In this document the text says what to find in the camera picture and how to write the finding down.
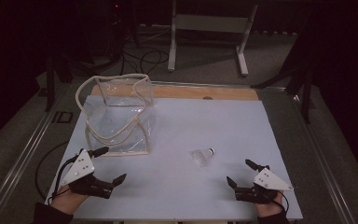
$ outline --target transparent plastic bag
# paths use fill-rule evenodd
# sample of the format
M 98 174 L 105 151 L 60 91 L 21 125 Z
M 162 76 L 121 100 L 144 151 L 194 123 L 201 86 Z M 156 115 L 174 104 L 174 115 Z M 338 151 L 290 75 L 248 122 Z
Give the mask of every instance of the transparent plastic bag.
M 83 91 L 91 95 L 81 104 Z M 109 147 L 107 156 L 149 153 L 154 102 L 148 75 L 91 77 L 78 88 L 76 102 L 86 115 L 89 149 Z

